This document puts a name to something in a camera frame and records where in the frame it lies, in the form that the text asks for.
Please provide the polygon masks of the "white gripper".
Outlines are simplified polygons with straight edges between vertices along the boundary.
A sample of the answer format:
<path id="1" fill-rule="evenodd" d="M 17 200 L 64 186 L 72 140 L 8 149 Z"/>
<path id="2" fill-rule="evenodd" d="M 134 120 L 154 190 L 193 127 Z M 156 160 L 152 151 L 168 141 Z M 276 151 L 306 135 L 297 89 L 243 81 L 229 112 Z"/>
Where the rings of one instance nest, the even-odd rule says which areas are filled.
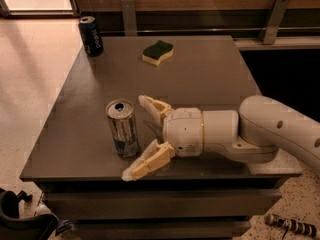
<path id="1" fill-rule="evenodd" d="M 122 173 L 122 180 L 136 181 L 167 165 L 176 155 L 199 156 L 203 150 L 203 118 L 197 108 L 174 110 L 169 104 L 146 95 L 138 97 L 139 104 L 157 124 L 163 125 L 163 137 L 159 144 L 154 139 L 142 154 Z"/>

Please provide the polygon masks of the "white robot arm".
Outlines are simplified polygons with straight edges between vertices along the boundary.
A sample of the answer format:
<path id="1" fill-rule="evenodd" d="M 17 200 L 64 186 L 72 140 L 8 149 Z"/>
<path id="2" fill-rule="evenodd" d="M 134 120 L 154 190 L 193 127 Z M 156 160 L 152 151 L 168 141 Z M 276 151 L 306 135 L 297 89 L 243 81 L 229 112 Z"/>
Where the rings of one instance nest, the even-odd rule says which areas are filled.
<path id="1" fill-rule="evenodd" d="M 138 180 L 174 157 L 219 153 L 229 160 L 265 163 L 282 149 L 315 170 L 320 169 L 320 123 L 265 96 L 250 96 L 237 111 L 174 109 L 149 96 L 140 105 L 162 128 L 164 141 L 154 140 L 122 173 Z"/>

